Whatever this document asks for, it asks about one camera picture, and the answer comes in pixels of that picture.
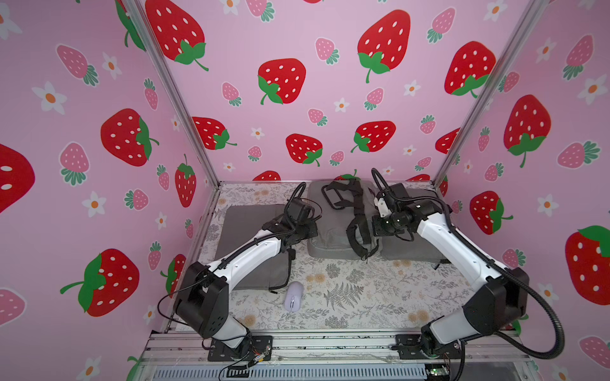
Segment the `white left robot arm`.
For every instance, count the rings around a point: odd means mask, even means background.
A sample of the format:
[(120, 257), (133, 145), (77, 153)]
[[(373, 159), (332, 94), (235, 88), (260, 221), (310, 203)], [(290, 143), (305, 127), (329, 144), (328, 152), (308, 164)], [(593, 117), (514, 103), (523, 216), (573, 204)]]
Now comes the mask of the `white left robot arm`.
[(225, 257), (188, 267), (176, 296), (175, 314), (202, 338), (236, 349), (248, 340), (249, 330), (230, 316), (230, 292), (265, 261), (316, 236), (315, 219), (265, 223), (250, 241)]

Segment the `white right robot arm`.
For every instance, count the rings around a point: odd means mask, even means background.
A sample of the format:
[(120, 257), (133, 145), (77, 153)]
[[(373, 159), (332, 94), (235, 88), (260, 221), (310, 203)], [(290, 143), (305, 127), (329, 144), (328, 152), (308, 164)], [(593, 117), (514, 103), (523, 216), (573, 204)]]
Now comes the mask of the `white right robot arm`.
[(522, 270), (510, 270), (464, 237), (448, 218), (444, 203), (430, 199), (390, 202), (377, 198), (373, 233), (417, 234), (432, 244), (466, 278), (474, 294), (453, 313), (421, 330), (421, 349), (431, 355), (455, 341), (490, 336), (526, 313), (527, 292), (517, 283), (529, 282)]

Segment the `grey backpack with black straps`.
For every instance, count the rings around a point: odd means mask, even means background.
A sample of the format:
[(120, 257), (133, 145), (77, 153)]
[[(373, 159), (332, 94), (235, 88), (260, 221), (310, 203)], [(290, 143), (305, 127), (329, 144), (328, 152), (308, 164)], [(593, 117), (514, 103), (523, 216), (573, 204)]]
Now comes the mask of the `grey backpack with black straps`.
[(318, 181), (308, 198), (319, 203), (322, 217), (318, 235), (308, 241), (311, 257), (333, 260), (368, 260), (381, 253), (381, 238), (373, 234), (373, 184), (358, 179)]

